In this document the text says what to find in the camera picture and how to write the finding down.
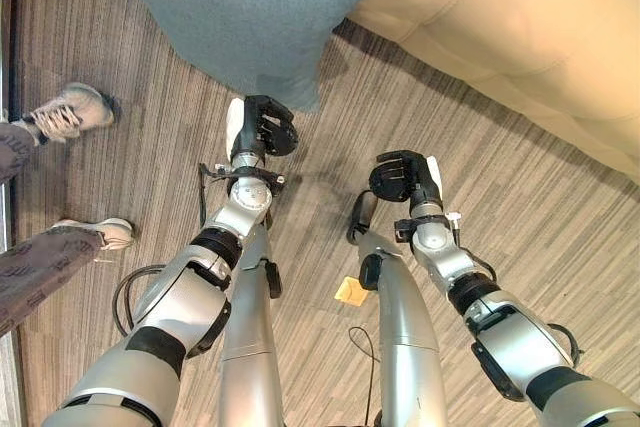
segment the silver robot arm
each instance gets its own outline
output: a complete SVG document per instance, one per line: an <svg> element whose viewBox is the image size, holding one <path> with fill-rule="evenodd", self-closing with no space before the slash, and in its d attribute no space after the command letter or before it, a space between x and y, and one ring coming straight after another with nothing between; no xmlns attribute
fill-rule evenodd
<svg viewBox="0 0 640 427"><path fill-rule="evenodd" d="M283 183L257 165L266 153L285 155L297 142L293 116L272 102L263 96L233 101L231 168L219 173L232 181L226 204L158 275L136 304L132 331L89 368L45 427L169 426L183 362L209 350L223 331L231 314L224 293L231 271L264 221L272 190ZM277 126L265 113L288 116Z"/></svg>
<svg viewBox="0 0 640 427"><path fill-rule="evenodd" d="M442 208L434 158L410 151L378 158L370 184L380 198L411 199L410 219L396 222L419 264L453 304L474 336L472 351L498 391L527 401L544 427L640 425L640 407L618 389L578 373L551 329L502 290L457 245L457 221Z"/></svg>

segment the white sneaker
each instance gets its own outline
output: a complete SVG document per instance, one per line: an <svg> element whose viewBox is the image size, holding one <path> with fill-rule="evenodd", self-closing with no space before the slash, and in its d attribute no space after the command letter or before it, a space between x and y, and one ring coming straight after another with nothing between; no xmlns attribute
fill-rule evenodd
<svg viewBox="0 0 640 427"><path fill-rule="evenodd" d="M102 234L102 250L120 250L133 243L133 227L124 219L107 219L97 224L87 224L77 220L65 219L55 223L53 227L80 227L95 230Z"/></svg>
<svg viewBox="0 0 640 427"><path fill-rule="evenodd" d="M65 142L80 136L83 130L106 127L114 120L107 100L93 87L72 82L55 99L25 115L22 127L37 127L42 133L36 139L44 144L48 139Z"/></svg>

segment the gray carpet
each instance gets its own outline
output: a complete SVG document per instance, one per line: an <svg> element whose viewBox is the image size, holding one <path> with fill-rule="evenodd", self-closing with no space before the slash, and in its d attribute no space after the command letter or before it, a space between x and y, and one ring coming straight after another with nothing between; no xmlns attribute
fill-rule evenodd
<svg viewBox="0 0 640 427"><path fill-rule="evenodd" d="M122 110L110 129L38 151L15 183L17 240L61 217L120 216L138 234L21 327L27 410L39 425L118 340L109 308L118 279L166 262L196 233L196 166L224 159L233 93L178 59L140 0L17 0L16 18L22 111L72 79L114 95ZM296 117L299 149L270 164L290 179L271 231L285 287L272 312L287 425L363 421L369 361L347 329L364 326L377 342L378 302L371 295L357 308L333 296L358 271L344 240L350 206L375 155L400 148L438 157L447 204L464 215L463 243L543 319L574 331L581 370L640 400L638 187L351 23L327 46L320 77L321 110ZM218 185L210 210L224 198ZM391 235L406 209L383 205L379 230ZM410 265L439 336L450 424L535 425L525 405L493 389L452 307ZM220 345L186 364L173 425L216 424ZM377 412L377 370L375 382Z"/></svg>

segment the teal cushion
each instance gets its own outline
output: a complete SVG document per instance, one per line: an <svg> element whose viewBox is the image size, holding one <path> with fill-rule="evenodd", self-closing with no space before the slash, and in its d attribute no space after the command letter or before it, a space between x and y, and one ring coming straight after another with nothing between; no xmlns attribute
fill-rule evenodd
<svg viewBox="0 0 640 427"><path fill-rule="evenodd" d="M182 58L233 90L289 108L317 103L331 29L358 0L144 0Z"/></svg>

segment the gray pants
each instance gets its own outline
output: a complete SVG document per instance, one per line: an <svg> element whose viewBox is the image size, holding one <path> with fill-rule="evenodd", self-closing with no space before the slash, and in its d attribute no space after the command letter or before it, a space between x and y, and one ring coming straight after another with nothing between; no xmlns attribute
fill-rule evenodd
<svg viewBox="0 0 640 427"><path fill-rule="evenodd" d="M18 173L33 149L29 132L0 124L0 183ZM56 227L0 254L0 337L95 259L101 246L98 232Z"/></svg>

